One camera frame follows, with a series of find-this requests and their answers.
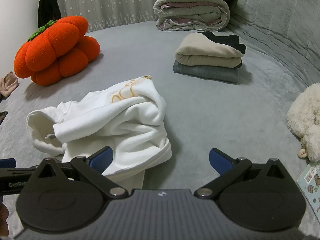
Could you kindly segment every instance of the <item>orange plush cushion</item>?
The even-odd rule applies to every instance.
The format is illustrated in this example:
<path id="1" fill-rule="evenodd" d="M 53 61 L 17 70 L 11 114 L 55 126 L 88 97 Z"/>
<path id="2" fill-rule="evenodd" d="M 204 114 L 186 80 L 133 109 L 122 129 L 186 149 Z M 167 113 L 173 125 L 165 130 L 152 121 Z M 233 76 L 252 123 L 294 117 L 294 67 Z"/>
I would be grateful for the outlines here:
<path id="1" fill-rule="evenodd" d="M 100 53 L 99 43 L 84 36 L 66 54 L 58 57 L 49 67 L 31 75 L 31 80 L 41 86 L 52 85 L 63 77 L 70 77 L 82 71 Z"/>
<path id="2" fill-rule="evenodd" d="M 87 29 L 88 21 L 84 17 L 68 16 L 27 41 L 18 50 L 14 60 L 13 68 L 17 77 L 27 78 L 49 67 L 57 57 L 70 51 Z"/>

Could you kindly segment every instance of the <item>blue gripper pad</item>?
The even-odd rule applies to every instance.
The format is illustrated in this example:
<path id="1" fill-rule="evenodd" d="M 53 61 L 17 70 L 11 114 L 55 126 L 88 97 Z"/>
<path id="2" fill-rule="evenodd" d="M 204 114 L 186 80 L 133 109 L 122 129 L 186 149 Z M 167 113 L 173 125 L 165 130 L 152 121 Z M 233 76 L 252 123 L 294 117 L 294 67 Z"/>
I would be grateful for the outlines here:
<path id="1" fill-rule="evenodd" d="M 220 175 L 231 170 L 235 161 L 235 159 L 216 148 L 212 149 L 209 153 L 209 163 Z"/>
<path id="2" fill-rule="evenodd" d="M 91 168 L 103 173 L 113 161 L 113 151 L 110 147 L 106 146 L 87 159 L 89 159 L 89 166 Z"/>
<path id="3" fill-rule="evenodd" d="M 15 168 L 17 162 L 14 158 L 0 160 L 0 168 Z"/>

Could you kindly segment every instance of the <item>gray bed sheet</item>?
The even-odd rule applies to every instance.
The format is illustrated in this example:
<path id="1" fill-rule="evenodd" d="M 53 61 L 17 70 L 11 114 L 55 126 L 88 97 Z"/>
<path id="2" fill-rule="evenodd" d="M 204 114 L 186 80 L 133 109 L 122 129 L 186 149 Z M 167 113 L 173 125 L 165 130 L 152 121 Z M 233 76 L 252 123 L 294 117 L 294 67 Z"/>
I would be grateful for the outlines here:
<path id="1" fill-rule="evenodd" d="M 29 79 L 0 103 L 9 114 L 0 126 L 0 158 L 13 157 L 18 167 L 38 164 L 45 154 L 34 149 L 25 120 L 35 109 L 79 101 L 89 91 L 151 75 L 166 101 L 165 127 L 172 158 L 145 174 L 145 188 L 190 188 L 192 191 L 218 176 L 208 162 L 216 147 L 236 158 L 265 163 L 278 157 L 296 179 L 306 167 L 297 157 L 300 143 L 285 125 L 285 114 L 305 84 L 265 51 L 246 40 L 239 85 L 176 74 L 174 52 L 190 32 L 158 31 L 155 22 L 124 25 L 93 33 L 100 56 L 81 73 L 49 87 Z M 222 35 L 231 34 L 225 30 Z M 10 235 L 21 230 L 15 212 L 16 196 L 6 196 Z M 308 206 L 300 229 L 319 236 L 320 227 Z"/>

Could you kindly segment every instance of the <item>bed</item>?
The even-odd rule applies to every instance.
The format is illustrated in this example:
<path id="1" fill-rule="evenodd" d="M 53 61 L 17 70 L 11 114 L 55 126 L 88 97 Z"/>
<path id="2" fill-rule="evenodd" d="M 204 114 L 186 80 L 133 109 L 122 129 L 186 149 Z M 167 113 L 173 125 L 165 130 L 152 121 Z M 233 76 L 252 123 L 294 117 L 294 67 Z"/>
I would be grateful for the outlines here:
<path id="1" fill-rule="evenodd" d="M 166 101 L 164 124 L 173 156 L 146 170 L 144 188 L 194 191 L 206 184 L 218 176 L 208 162 L 214 147 L 253 163 L 278 157 L 297 179 L 307 161 L 297 157 L 301 145 L 287 129 L 285 115 L 295 98 L 320 80 L 320 0 L 238 0 L 230 7 L 231 21 L 217 35 L 235 33 L 247 46 L 238 85 L 173 72 L 174 52 L 190 32 L 159 31 L 155 22 L 92 32 L 88 35 L 100 43 L 101 54 L 81 73 L 49 87 L 20 80 L 12 95 L 2 100 L 0 111 L 8 115 L 0 126 L 0 157 L 15 158 L 18 167 L 39 164 L 46 157 L 27 136 L 29 112 L 151 75 Z M 22 229 L 16 198 L 4 198 L 10 236 Z M 309 205 L 300 229 L 320 237 Z"/>

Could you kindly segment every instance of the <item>barcode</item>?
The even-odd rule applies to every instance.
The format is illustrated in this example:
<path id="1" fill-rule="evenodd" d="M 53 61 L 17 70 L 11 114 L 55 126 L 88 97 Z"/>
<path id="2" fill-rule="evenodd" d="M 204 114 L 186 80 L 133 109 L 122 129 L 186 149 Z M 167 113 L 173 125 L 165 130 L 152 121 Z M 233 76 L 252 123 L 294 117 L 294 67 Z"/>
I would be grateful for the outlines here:
<path id="1" fill-rule="evenodd" d="M 312 179 L 312 174 L 310 172 L 308 172 L 308 174 L 304 177 L 304 179 L 309 184 Z"/>

